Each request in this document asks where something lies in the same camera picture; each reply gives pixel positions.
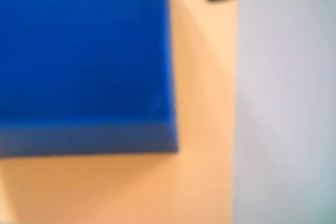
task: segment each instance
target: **light wood table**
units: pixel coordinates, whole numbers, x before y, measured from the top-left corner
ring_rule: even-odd
[[[171,0],[180,152],[0,162],[0,221],[229,224],[236,0]]]

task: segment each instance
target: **blue book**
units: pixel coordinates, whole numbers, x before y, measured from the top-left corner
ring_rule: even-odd
[[[0,0],[0,157],[176,152],[169,0]]]

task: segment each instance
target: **white wall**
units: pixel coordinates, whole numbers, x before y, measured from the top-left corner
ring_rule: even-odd
[[[336,223],[336,0],[239,0],[234,224]]]

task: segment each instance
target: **blue object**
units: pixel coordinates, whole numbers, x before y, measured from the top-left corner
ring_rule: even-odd
[[[168,0],[0,0],[0,156],[175,152]]]

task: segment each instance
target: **wooden surface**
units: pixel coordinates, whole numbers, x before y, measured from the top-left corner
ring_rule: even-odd
[[[0,162],[0,221],[229,224],[236,0],[171,0],[177,155]]]

